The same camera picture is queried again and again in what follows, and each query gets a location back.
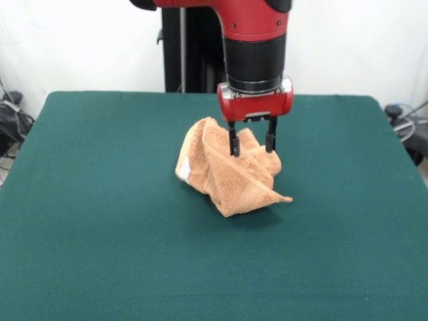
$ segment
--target black cylindrical joint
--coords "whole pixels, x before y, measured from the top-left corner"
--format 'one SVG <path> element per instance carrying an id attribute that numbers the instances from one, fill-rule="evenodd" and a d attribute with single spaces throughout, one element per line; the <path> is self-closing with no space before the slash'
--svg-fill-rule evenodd
<path id="1" fill-rule="evenodd" d="M 265 41 L 223 38 L 227 83 L 243 94 L 263 94 L 282 83 L 286 33 Z"/>
<path id="2" fill-rule="evenodd" d="M 154 4 L 153 0 L 130 0 L 131 3 L 137 8 L 144 10 L 155 11 L 157 6 Z"/>

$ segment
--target orange towel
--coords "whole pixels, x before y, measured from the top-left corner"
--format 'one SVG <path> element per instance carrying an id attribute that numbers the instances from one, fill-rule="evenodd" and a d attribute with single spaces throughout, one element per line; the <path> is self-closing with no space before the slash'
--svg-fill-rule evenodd
<path id="1" fill-rule="evenodd" d="M 241 154 L 235 158 L 229 155 L 228 131 L 210 117 L 198 121 L 186 134 L 176 175 L 208 194 L 225 217 L 291 202 L 273 190 L 274 176 L 281 171 L 276 152 L 267 153 L 248 128 L 238 137 Z"/>

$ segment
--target towel fold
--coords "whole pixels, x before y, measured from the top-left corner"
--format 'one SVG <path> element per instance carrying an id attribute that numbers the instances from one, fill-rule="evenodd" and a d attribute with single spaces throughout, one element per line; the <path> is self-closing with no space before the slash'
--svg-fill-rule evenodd
<path id="1" fill-rule="evenodd" d="M 238 133 L 239 157 L 229 155 L 229 133 L 208 117 L 186 134 L 175 173 L 182 181 L 208 194 L 225 217 L 271 205 L 291 202 L 273 190 L 281 171 L 276 152 L 267 153 L 250 129 Z"/>

